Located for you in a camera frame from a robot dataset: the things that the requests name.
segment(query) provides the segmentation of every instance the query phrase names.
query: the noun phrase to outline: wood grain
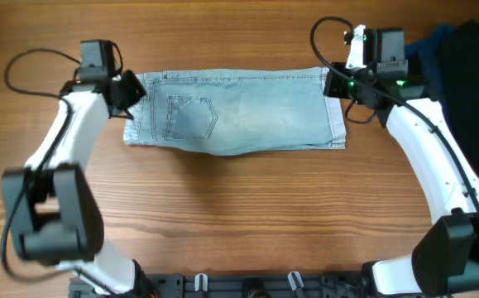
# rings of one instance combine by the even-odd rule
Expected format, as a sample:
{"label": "wood grain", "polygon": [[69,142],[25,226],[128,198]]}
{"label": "wood grain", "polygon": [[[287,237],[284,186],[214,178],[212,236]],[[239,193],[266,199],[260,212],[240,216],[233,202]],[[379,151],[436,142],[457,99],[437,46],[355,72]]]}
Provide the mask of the wood grain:
{"label": "wood grain", "polygon": [[[479,1],[0,0],[0,175],[37,149],[57,109],[53,100],[6,90],[3,69],[20,51],[43,46],[79,56],[79,41],[103,38],[119,44],[136,72],[298,69],[319,65],[309,30],[325,15],[402,26],[411,42],[441,22],[479,21]],[[347,58],[343,29],[326,24],[318,32],[329,60]],[[17,64],[12,79],[55,92],[73,68],[58,57],[32,56]],[[378,123],[348,123],[346,150],[226,158],[127,147],[123,126],[108,122],[86,175],[107,237],[147,272],[352,270],[409,254],[430,227],[414,172]],[[0,231],[2,225],[0,199]],[[63,297],[67,278],[21,285],[0,268],[0,297]]]}

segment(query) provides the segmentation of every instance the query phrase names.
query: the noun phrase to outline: folded jeans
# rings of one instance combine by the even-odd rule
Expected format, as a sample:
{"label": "folded jeans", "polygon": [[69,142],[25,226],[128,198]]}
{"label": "folded jeans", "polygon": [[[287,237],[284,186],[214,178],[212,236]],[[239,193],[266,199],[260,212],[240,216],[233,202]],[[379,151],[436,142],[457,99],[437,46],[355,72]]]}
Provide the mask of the folded jeans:
{"label": "folded jeans", "polygon": [[130,108],[127,145],[231,156],[339,149],[340,99],[323,95],[328,69],[167,70],[138,74],[147,96]]}

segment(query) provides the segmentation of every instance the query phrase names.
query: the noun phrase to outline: jeans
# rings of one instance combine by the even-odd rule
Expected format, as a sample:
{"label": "jeans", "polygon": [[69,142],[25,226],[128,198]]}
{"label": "jeans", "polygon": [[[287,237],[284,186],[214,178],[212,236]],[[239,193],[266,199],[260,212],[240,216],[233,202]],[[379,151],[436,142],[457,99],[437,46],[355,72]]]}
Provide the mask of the jeans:
{"label": "jeans", "polygon": [[147,96],[130,108],[127,145],[231,156],[251,151],[339,149],[340,99],[323,95],[327,68],[167,70],[138,74]]}

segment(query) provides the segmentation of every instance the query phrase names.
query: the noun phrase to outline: black cable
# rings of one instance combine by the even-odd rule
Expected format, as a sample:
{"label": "black cable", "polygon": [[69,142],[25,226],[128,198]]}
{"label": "black cable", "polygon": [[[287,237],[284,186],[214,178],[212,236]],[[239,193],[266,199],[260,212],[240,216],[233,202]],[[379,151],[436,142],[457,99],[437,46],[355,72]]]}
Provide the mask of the black cable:
{"label": "black cable", "polygon": [[21,190],[19,191],[19,194],[15,200],[15,204],[12,207],[12,211],[9,214],[9,218],[7,219],[6,223],[4,224],[3,230],[2,230],[2,237],[0,238],[0,263],[2,263],[2,268],[4,271],[14,280],[16,281],[22,281],[22,282],[38,282],[38,281],[45,281],[47,279],[51,279],[54,276],[58,276],[60,274],[63,274],[65,272],[52,272],[45,274],[43,276],[20,276],[13,272],[11,268],[9,267],[9,263],[7,262],[7,237],[9,235],[9,230],[12,225],[12,221],[15,217],[15,214],[17,213],[18,206],[22,202],[22,200],[29,195],[29,192],[31,191],[30,189],[30,184],[32,181],[38,178],[39,174],[41,173],[44,165],[50,160],[50,158],[53,156],[55,149],[57,146],[59,146],[60,140],[63,138],[64,134],[66,133],[66,130],[68,129],[71,119],[72,119],[72,114],[73,114],[73,109],[70,103],[66,100],[61,98],[57,94],[50,94],[50,93],[44,93],[44,92],[36,92],[36,91],[29,91],[29,90],[24,90],[24,89],[19,89],[11,85],[9,81],[9,72],[12,66],[22,58],[24,55],[29,55],[37,52],[48,52],[48,53],[54,53],[57,55],[62,55],[65,58],[68,58],[74,62],[79,63],[78,60],[75,58],[72,58],[69,55],[66,55],[65,53],[59,52],[57,50],[51,50],[51,49],[33,49],[29,50],[26,53],[21,53],[13,57],[9,63],[6,66],[6,70],[4,71],[4,82],[6,83],[6,86],[12,90],[15,91],[19,94],[28,94],[28,95],[35,95],[35,96],[46,96],[50,98],[55,98],[58,100],[61,100],[63,103],[66,104],[66,117],[65,120],[63,121],[63,124],[61,125],[60,130],[57,132],[57,135],[55,136],[54,141],[51,143],[50,147],[46,151],[46,154],[41,160],[41,163],[37,166],[36,170],[34,171],[32,177],[26,181],[24,181],[24,184],[22,185]]}
{"label": "black cable", "polygon": [[116,75],[121,75],[123,72],[123,58],[122,58],[122,52],[120,51],[120,48],[117,47],[117,44],[113,42],[113,46],[116,48],[117,51],[117,56],[120,58],[120,67],[116,71]]}
{"label": "black cable", "polygon": [[112,289],[110,289],[108,286],[102,284],[101,282],[97,281],[95,278],[91,277],[90,275],[85,273],[83,270],[75,268],[74,272],[77,274],[78,278],[84,277],[84,278],[88,279],[89,281],[91,281],[96,286],[104,289],[110,296],[118,297],[118,294],[116,294]]}
{"label": "black cable", "polygon": [[358,85],[364,89],[368,89],[376,94],[379,94],[380,96],[383,96],[392,102],[399,104],[402,107],[406,107],[409,111],[414,113],[416,116],[421,118],[423,122],[425,122],[430,129],[432,130],[433,133],[438,136],[439,140],[447,150],[448,154],[450,155],[451,159],[453,160],[454,165],[457,168],[458,174],[462,178],[463,184],[465,185],[465,188],[467,189],[467,192],[464,194],[465,196],[469,196],[471,198],[472,204],[474,205],[476,211],[477,211],[477,217],[479,220],[479,202],[477,200],[477,193],[476,190],[471,186],[471,182],[469,181],[467,174],[465,170],[462,167],[462,164],[460,163],[459,159],[457,158],[456,153],[454,152],[453,148],[451,145],[448,143],[447,139],[445,136],[442,134],[442,132],[439,130],[438,126],[434,125],[430,119],[428,119],[426,116],[424,116],[417,108],[414,108],[412,105],[406,103],[403,99],[398,99],[388,93],[385,93],[383,91],[380,91],[379,89],[375,89],[371,86],[368,86],[366,84],[363,84],[359,82],[358,80],[355,80],[353,78],[350,78],[349,76],[345,75],[344,73],[338,71],[336,68],[334,68],[323,56],[320,54],[319,49],[317,48],[315,42],[314,42],[314,33],[316,32],[316,29],[318,26],[325,21],[336,21],[336,22],[341,22],[346,25],[348,25],[351,29],[351,32],[353,31],[353,25],[348,21],[345,20],[341,17],[322,17],[316,23],[314,23],[313,28],[311,29],[311,34],[310,34],[310,42],[311,42],[311,47],[313,48],[314,54],[318,57],[318,59],[326,66],[329,68],[330,71],[332,71],[334,74],[338,75],[339,77],[349,81],[353,82],[355,85]]}
{"label": "black cable", "polygon": [[373,119],[375,119],[375,112],[366,120],[364,121],[361,121],[361,120],[353,120],[351,118],[349,118],[349,111],[351,111],[351,109],[353,108],[353,105],[355,105],[357,101],[356,100],[352,100],[349,105],[347,106],[346,108],[346,111],[344,111],[344,117],[350,122],[350,123],[356,123],[356,124],[368,124],[370,123],[371,121],[373,121]]}
{"label": "black cable", "polygon": [[79,73],[79,67],[74,70],[74,76],[72,77],[73,80],[77,79],[78,73]]}

